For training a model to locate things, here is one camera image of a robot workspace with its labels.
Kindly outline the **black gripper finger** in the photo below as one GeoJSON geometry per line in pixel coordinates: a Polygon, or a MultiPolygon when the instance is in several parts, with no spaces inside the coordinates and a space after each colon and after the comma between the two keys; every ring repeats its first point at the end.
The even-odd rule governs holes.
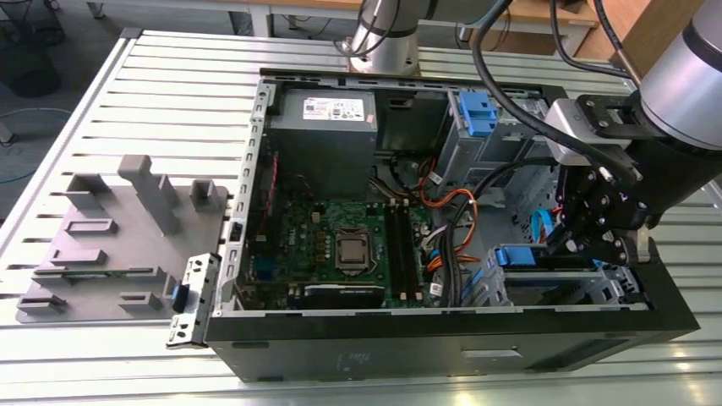
{"type": "Polygon", "coordinates": [[[589,223],[588,197],[592,188],[591,167],[561,167],[555,192],[560,207],[559,224],[549,236],[549,252],[575,252],[589,223]]]}
{"type": "Polygon", "coordinates": [[[628,265],[637,260],[636,231],[648,205],[615,185],[604,168],[588,171],[588,254],[597,260],[628,265]]]}

